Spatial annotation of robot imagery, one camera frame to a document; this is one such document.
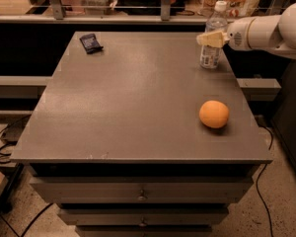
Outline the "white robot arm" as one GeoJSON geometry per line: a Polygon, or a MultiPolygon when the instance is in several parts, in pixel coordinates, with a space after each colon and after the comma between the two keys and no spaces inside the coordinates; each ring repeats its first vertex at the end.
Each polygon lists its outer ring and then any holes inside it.
{"type": "Polygon", "coordinates": [[[296,60],[296,3],[281,15],[246,17],[229,24],[226,31],[215,30],[196,37],[200,45],[238,51],[263,50],[296,60]]]}

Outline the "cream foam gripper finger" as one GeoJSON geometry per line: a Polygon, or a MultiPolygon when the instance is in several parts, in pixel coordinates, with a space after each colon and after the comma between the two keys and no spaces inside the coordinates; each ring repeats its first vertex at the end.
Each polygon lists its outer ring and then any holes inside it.
{"type": "Polygon", "coordinates": [[[229,41],[229,38],[223,31],[212,31],[198,35],[196,41],[199,45],[221,48],[229,41]]]}

